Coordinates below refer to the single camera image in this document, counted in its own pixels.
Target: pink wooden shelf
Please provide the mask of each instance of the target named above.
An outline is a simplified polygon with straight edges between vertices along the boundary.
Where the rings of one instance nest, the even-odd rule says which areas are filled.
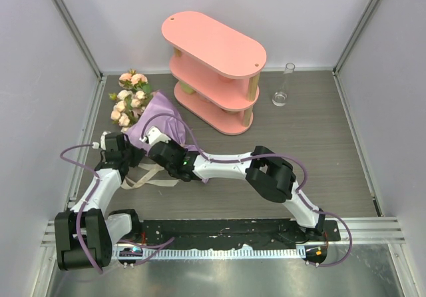
[[[174,14],[161,30],[171,45],[230,79],[253,77],[266,63],[259,42],[199,12]]]
[[[243,126],[242,118],[244,112],[238,112],[236,114],[226,113],[215,104],[209,101],[203,101],[198,94],[185,93],[180,88],[179,83],[174,87],[174,96],[180,104],[223,134],[241,134],[248,130],[253,122],[252,114],[250,124],[247,127]]]
[[[179,81],[227,111],[248,109],[259,97],[258,87],[255,100],[247,100],[248,79],[234,79],[226,83],[213,70],[187,54],[174,55],[170,60],[170,70]]]

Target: beige strap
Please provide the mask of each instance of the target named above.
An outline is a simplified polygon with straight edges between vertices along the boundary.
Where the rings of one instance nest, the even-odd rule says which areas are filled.
[[[121,184],[121,188],[123,189],[136,189],[142,187],[144,184],[152,184],[156,186],[162,187],[172,187],[178,183],[178,180],[151,180],[152,177],[155,176],[156,173],[164,170],[158,164],[139,164],[141,169],[147,170],[148,172],[137,182],[126,177],[123,183]]]

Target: pink flower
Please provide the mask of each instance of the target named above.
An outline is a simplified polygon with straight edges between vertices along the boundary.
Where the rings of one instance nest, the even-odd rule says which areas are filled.
[[[148,79],[143,74],[135,74],[132,76],[132,79],[130,81],[132,82],[132,85],[136,85],[137,83],[139,83],[139,81],[144,83],[147,82]]]
[[[130,81],[132,79],[132,75],[130,73],[124,73],[120,76],[120,79],[118,80],[118,84],[121,87],[124,87],[124,85],[120,81]]]

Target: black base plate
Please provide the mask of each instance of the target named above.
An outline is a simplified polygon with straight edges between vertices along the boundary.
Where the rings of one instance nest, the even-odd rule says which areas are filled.
[[[143,220],[141,226],[146,244],[162,244],[175,237],[167,249],[179,250],[229,250],[243,244],[254,250],[293,249],[307,239],[290,219]],[[324,230],[330,242],[340,241],[336,221],[326,220]]]

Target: metal floor plate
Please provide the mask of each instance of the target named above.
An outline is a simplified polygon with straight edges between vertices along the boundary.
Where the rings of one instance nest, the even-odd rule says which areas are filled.
[[[326,262],[341,258],[346,245],[329,247]],[[299,259],[157,260],[135,268],[55,271],[48,296],[331,296],[400,297],[399,280],[386,244],[355,245],[331,268]]]

